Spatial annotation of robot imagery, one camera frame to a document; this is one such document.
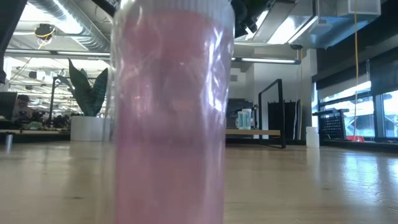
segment snake plant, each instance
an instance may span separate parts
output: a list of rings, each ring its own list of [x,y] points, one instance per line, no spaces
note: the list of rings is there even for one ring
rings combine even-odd
[[[101,111],[105,100],[108,69],[103,70],[98,75],[93,87],[91,87],[84,69],[79,71],[69,59],[69,77],[72,84],[63,76],[58,76],[58,79],[69,86],[73,97],[85,116],[96,116]]]

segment pink liquid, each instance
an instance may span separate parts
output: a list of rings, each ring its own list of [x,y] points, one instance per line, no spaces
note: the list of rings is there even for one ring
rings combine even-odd
[[[158,11],[118,41],[115,222],[221,224],[232,31]]]

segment potted plant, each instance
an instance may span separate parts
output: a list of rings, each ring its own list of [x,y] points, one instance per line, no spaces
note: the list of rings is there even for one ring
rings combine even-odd
[[[69,86],[84,116],[74,116],[70,125],[71,141],[102,141],[104,118],[97,118],[105,100],[108,69],[98,75],[91,87],[84,69],[75,68],[69,59],[70,81],[63,76],[58,79]]]

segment white planter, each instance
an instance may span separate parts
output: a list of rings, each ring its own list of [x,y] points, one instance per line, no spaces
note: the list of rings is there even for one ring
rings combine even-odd
[[[70,125],[71,141],[102,141],[104,118],[74,116]]]

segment person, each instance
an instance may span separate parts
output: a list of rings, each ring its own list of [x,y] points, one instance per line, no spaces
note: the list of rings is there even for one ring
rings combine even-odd
[[[18,95],[14,111],[12,112],[12,121],[17,121],[18,119],[31,119],[33,117],[33,110],[27,105],[29,101],[29,96]]]

